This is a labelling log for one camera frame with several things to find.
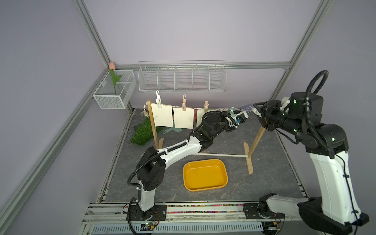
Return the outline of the green clothespin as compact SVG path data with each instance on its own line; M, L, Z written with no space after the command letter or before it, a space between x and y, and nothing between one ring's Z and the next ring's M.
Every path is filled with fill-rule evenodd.
M231 107L230 110L229 110L229 113L232 117L235 116L235 113L234 113L234 107Z

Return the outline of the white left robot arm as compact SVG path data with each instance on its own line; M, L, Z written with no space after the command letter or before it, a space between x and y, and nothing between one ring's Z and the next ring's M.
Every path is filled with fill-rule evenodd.
M148 148L127 180L127 185L138 190L136 200L142 212L151 210L154 205L156 188L163 182L165 170L174 163L208 149L222 132L232 132L247 120L247 116L229 111L210 111L202 116L201 123L184 141L175 145L155 149Z

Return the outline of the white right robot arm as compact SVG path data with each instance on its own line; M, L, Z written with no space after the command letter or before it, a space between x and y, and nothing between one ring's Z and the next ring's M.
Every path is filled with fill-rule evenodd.
M295 92L283 100L255 103L253 112L269 131L288 132L303 144L318 177L321 195L282 197L274 193L259 199L258 214L270 218L282 213L301 219L308 227L331 235L348 235L369 221L354 197L348 165L348 141L343 128L321 122L323 98Z

